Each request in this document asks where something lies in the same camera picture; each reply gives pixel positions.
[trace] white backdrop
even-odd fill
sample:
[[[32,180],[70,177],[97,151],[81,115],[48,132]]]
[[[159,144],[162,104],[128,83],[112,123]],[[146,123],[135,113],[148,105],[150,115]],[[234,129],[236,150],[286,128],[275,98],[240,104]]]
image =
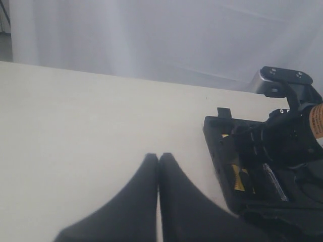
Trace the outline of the white backdrop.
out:
[[[240,89],[265,65],[323,93],[321,0],[10,0],[14,61]]]

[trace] table surface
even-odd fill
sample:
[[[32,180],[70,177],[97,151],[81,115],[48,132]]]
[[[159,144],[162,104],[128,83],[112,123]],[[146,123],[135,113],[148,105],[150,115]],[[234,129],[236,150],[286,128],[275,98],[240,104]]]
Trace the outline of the table surface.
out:
[[[53,241],[109,201],[148,152],[172,152],[227,210],[202,131],[217,107],[261,121],[288,106],[246,92],[0,62],[0,240]]]

